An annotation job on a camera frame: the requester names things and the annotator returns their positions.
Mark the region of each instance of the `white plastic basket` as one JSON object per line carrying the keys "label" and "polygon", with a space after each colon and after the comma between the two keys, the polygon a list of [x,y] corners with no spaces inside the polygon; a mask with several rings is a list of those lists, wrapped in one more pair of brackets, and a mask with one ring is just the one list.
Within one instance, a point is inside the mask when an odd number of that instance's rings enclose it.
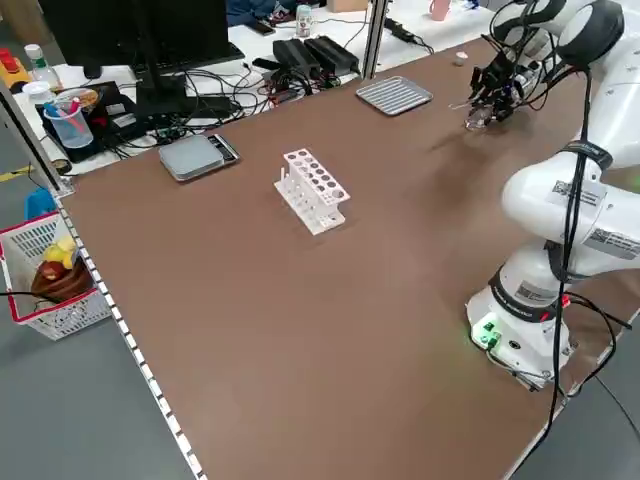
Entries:
{"label": "white plastic basket", "polygon": [[[65,234],[67,227],[55,212],[0,230],[0,262],[7,293],[31,290],[42,254],[54,239]],[[71,335],[111,314],[96,288],[57,305],[28,295],[7,298],[15,323],[28,325],[51,340]]]}

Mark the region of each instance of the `pink cup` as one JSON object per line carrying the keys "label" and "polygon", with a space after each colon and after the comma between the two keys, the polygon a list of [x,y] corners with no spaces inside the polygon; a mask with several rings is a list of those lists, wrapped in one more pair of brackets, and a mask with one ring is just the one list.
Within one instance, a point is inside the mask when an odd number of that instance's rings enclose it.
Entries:
{"label": "pink cup", "polygon": [[436,22],[443,21],[449,13],[449,5],[451,5],[451,0],[432,0],[429,7],[431,18]]}

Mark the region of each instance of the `label sticker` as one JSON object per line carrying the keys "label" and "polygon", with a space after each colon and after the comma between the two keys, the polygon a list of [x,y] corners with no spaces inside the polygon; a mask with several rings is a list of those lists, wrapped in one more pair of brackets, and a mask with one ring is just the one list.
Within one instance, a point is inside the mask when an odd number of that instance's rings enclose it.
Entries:
{"label": "label sticker", "polygon": [[127,125],[131,125],[132,123],[136,123],[136,116],[133,113],[128,113],[118,118],[113,119],[113,123],[118,125],[120,128],[124,128]]}
{"label": "label sticker", "polygon": [[596,228],[584,245],[622,260],[633,260],[640,255],[640,242],[602,228]]}
{"label": "label sticker", "polygon": [[550,302],[553,302],[558,297],[558,292],[555,292],[553,290],[546,290],[544,288],[538,288],[535,285],[530,284],[526,280],[523,280],[518,287],[516,297],[518,297],[520,300],[526,300],[530,303],[537,303],[542,306],[547,306]]}
{"label": "label sticker", "polygon": [[[553,189],[549,194],[549,202],[557,205],[566,205],[570,190],[570,183],[563,182],[561,180],[556,181],[556,184],[553,186]],[[598,209],[606,194],[607,187],[601,183],[584,181],[582,183],[580,201],[587,207]]]}
{"label": "label sticker", "polygon": [[107,113],[109,115],[120,115],[126,112],[124,105],[121,103],[114,103],[113,105],[107,105]]}

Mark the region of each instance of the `blue object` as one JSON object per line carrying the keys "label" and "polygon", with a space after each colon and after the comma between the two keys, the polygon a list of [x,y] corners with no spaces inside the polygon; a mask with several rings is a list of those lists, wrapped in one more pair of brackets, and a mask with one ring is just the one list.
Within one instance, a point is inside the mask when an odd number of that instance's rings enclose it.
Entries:
{"label": "blue object", "polygon": [[24,202],[24,219],[31,220],[56,210],[56,202],[53,201],[51,194],[44,188],[38,188]]}
{"label": "blue object", "polygon": [[60,117],[60,112],[51,103],[45,103],[43,107],[47,111],[50,117],[54,117],[54,118]]}
{"label": "blue object", "polygon": [[230,27],[246,25],[256,18],[265,18],[273,13],[276,5],[282,5],[295,13],[296,0],[226,0],[227,23]]}

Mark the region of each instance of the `small gray device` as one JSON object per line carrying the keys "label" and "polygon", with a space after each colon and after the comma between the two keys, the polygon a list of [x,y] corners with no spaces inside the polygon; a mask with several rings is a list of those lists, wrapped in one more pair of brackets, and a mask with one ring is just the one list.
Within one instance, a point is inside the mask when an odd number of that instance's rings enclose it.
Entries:
{"label": "small gray device", "polygon": [[433,94],[404,77],[386,78],[356,90],[356,95],[385,115],[400,115],[433,100]]}
{"label": "small gray device", "polygon": [[193,135],[158,150],[160,161],[178,182],[186,182],[238,161],[238,154],[220,136]]}

